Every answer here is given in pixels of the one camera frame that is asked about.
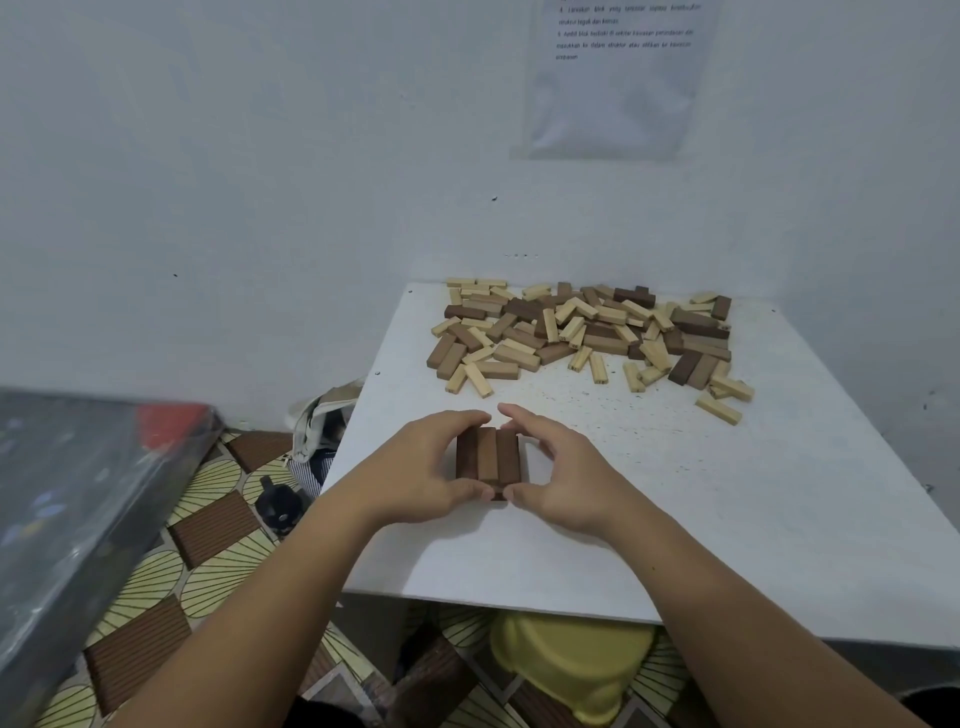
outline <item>pile of wooden blocks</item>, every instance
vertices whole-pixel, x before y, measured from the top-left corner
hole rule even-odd
[[[612,354],[629,359],[623,374],[631,392],[642,394],[668,376],[703,391],[697,406],[731,425],[742,413],[720,400],[754,397],[752,387],[730,377],[732,301],[726,296],[708,291],[688,303],[658,303],[640,285],[574,290],[561,282],[554,293],[552,284],[542,283],[519,296],[506,280],[447,279],[446,285],[450,305],[445,321],[431,329],[440,341],[426,364],[452,394],[469,379],[488,397],[489,379],[518,379],[521,369],[536,372],[568,356],[568,369],[581,372],[589,362],[594,383],[607,384],[603,354]]]

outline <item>white tabletop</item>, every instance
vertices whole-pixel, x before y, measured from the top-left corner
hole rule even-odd
[[[662,379],[627,389],[567,360],[450,395],[427,369],[447,291],[404,290],[327,487],[409,420],[442,409],[496,412],[517,402],[589,436],[614,467],[702,544],[824,638],[960,645],[960,534],[937,509],[775,306],[735,301],[732,375],[756,388],[732,427],[694,406],[700,394]],[[453,447],[445,466],[452,476]],[[534,482],[549,461],[529,444]],[[513,506],[470,504],[446,519],[381,531],[348,590],[571,615],[659,621],[608,548]]]

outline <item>finger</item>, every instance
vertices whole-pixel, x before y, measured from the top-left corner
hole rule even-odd
[[[513,483],[503,490],[503,497],[513,505],[522,508],[525,511],[536,513],[542,518],[543,498],[546,495],[546,488],[542,485],[533,483]]]
[[[493,486],[465,477],[451,480],[446,487],[450,493],[451,508],[469,500],[493,500],[495,495]]]

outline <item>right hand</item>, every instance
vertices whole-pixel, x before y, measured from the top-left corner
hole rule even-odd
[[[553,459],[553,475],[546,485],[514,483],[504,489],[513,505],[571,531],[608,540],[615,518],[645,500],[585,435],[518,404],[497,408],[511,418],[503,429],[537,438]]]

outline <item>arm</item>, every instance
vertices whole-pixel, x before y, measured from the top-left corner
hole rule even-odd
[[[111,723],[116,728],[266,728],[286,717],[354,562],[388,523],[489,500],[446,482],[440,459],[484,412],[441,412],[400,430],[310,507],[293,533],[204,622]]]
[[[508,486],[507,500],[620,554],[722,725],[924,725],[697,543],[586,437],[514,404],[500,411],[554,458],[550,483]]]

